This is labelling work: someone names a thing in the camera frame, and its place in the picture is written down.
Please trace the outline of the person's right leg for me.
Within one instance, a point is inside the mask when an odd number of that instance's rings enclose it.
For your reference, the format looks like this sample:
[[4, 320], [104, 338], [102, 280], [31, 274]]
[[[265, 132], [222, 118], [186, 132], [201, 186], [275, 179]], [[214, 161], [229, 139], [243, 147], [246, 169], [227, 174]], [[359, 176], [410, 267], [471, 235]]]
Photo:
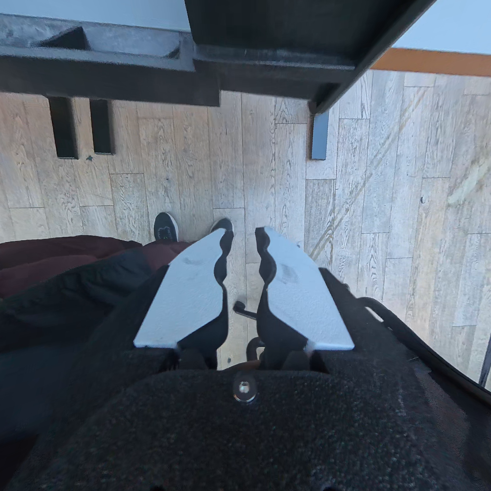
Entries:
[[169, 265], [182, 251], [194, 242], [172, 241], [161, 239], [144, 245], [141, 252], [152, 272]]

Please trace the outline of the black metal pole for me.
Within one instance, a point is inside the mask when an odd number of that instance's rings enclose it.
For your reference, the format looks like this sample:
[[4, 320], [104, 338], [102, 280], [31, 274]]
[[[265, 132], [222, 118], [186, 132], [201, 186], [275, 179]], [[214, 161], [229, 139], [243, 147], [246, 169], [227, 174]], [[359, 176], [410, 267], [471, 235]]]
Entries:
[[478, 384], [483, 388], [486, 388], [488, 377], [490, 374], [490, 364], [491, 364], [490, 352], [491, 352], [491, 338], [489, 337], [488, 346], [482, 362], [481, 373], [478, 380]]

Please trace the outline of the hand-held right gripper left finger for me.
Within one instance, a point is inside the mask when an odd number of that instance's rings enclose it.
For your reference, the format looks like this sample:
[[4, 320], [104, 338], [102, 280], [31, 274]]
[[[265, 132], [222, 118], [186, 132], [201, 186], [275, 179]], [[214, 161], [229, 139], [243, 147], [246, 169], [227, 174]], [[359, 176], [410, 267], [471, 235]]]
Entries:
[[224, 285], [234, 232], [214, 228], [173, 259], [133, 340], [135, 348], [192, 351], [211, 370], [229, 331]]

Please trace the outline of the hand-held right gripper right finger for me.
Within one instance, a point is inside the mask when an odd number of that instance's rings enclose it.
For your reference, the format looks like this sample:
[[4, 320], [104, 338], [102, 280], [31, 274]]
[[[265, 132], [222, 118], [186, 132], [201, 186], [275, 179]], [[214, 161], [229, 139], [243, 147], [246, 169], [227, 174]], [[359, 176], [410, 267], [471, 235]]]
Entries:
[[255, 230], [264, 282], [256, 328], [264, 370], [309, 369], [315, 352], [355, 344], [316, 263], [269, 226]]

